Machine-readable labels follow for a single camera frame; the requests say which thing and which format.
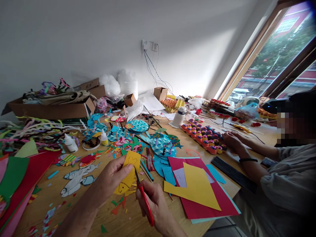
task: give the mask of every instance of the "wristwatch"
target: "wristwatch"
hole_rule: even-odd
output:
[[[244,158],[244,159],[240,159],[240,160],[239,160],[239,163],[242,163],[242,162],[244,162],[244,161],[255,161],[255,162],[258,162],[258,160],[257,160],[257,159],[254,159],[254,158]]]

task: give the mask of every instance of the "red scissors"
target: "red scissors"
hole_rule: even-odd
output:
[[[148,219],[148,221],[149,221],[150,226],[154,226],[154,224],[155,224],[154,217],[153,217],[153,215],[152,215],[152,212],[151,212],[151,209],[150,209],[148,200],[147,200],[147,198],[146,198],[144,188],[143,188],[143,186],[141,186],[141,182],[139,181],[139,177],[138,177],[136,168],[135,168],[135,174],[136,174],[136,178],[137,178],[137,181],[136,181],[136,183],[137,183],[137,188],[140,190],[140,192],[141,192],[141,194],[142,194],[142,198],[144,199],[144,202],[145,202],[145,205],[146,205],[148,214],[149,214],[149,216],[147,215],[147,219]]]

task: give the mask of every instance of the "yellow glue bottle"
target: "yellow glue bottle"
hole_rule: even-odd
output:
[[[101,132],[101,143],[102,143],[102,146],[108,146],[109,145],[108,136],[106,135],[106,133],[104,132],[103,129],[102,129],[102,132]]]

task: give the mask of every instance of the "yellow egg carton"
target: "yellow egg carton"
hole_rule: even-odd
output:
[[[164,106],[168,113],[175,113],[178,108],[184,106],[185,102],[183,100],[161,100],[161,104]]]

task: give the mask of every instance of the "person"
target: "person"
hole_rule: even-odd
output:
[[[224,143],[235,150],[248,177],[257,184],[255,194],[242,189],[234,201],[241,215],[232,220],[248,236],[295,236],[314,205],[316,187],[316,128],[309,102],[316,90],[293,95],[281,111],[278,129],[307,145],[272,147],[238,132],[223,134]],[[264,169],[251,158],[246,145],[278,161]]]
[[[53,236],[84,237],[89,234],[99,209],[114,193],[120,182],[134,169],[132,164],[122,167],[125,158],[126,156],[121,156],[106,165],[96,181],[84,193],[63,220],[62,224],[57,228]],[[156,230],[165,237],[187,236],[172,216],[161,186],[147,180],[141,181],[141,185],[144,187],[146,198],[154,217],[154,227]],[[146,216],[147,209],[138,189],[136,191],[136,198],[144,217]]]

